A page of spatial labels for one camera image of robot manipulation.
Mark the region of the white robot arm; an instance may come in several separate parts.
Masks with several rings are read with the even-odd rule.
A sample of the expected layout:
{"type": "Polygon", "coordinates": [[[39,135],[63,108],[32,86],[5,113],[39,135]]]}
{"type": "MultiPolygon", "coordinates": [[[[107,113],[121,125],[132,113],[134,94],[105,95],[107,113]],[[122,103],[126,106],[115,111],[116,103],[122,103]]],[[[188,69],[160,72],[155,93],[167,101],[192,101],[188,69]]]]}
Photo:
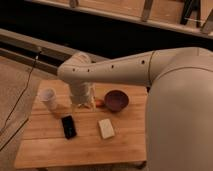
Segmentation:
{"type": "Polygon", "coordinates": [[[89,100],[93,82],[147,87],[147,170],[213,171],[212,51],[164,49],[97,63],[78,52],[57,75],[76,104],[89,100]]]}

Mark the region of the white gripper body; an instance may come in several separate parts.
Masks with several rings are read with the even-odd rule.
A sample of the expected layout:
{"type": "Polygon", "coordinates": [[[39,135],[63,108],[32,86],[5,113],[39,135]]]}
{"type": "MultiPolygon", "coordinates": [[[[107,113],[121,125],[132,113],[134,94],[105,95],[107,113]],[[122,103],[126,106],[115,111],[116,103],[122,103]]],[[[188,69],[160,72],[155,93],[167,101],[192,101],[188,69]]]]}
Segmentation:
{"type": "Polygon", "coordinates": [[[89,108],[94,108],[94,86],[92,83],[80,83],[70,85],[70,100],[73,108],[78,108],[80,105],[85,105],[89,108]]]}

